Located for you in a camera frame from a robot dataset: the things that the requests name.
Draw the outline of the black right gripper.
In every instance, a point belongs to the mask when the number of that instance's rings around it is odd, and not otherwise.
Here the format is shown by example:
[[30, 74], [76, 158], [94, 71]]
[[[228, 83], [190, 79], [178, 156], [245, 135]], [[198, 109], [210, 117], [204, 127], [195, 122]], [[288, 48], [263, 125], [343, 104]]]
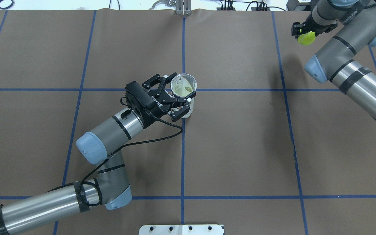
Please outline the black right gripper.
[[316, 35], [329, 33], [338, 26], [337, 20], [326, 20], [318, 14], [310, 14], [303, 23], [294, 22], [291, 26], [291, 36], [298, 39], [301, 35], [314, 32]]

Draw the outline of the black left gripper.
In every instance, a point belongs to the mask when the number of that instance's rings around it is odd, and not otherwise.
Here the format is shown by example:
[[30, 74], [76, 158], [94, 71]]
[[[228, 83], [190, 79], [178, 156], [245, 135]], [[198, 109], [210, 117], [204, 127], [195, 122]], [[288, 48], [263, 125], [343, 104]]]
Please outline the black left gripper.
[[165, 91], [166, 85], [176, 76], [176, 72], [166, 78], [156, 74], [142, 83], [140, 89], [141, 120], [157, 120], [169, 114], [172, 122], [176, 122], [189, 112], [190, 102], [196, 96], [196, 92], [191, 92], [185, 97], [175, 94], [171, 97]]

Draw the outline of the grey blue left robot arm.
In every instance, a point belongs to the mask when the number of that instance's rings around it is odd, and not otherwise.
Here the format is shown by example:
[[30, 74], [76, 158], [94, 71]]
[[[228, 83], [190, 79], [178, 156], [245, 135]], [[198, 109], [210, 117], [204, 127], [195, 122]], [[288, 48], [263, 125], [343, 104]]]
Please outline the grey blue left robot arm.
[[24, 203], [35, 190], [81, 178], [93, 166], [73, 146], [77, 137], [121, 109], [123, 88], [150, 76], [113, 75], [113, 86], [89, 85], [82, 72], [0, 72], [0, 207]]

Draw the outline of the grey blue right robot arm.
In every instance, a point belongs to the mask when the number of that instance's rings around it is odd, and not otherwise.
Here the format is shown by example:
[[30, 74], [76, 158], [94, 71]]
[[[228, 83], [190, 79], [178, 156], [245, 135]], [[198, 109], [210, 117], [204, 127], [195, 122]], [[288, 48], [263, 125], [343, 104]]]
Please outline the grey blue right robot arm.
[[304, 66], [319, 83], [330, 81], [376, 121], [376, 75], [354, 60], [365, 46], [376, 47], [376, 0], [312, 0], [307, 19], [294, 22], [297, 41], [343, 28]]

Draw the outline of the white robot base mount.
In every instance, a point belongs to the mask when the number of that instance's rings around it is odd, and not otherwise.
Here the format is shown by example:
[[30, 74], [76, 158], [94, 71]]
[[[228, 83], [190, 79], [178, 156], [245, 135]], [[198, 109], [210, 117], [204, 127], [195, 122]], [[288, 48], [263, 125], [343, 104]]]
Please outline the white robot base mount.
[[224, 225], [145, 225], [139, 229], [139, 235], [225, 235]]

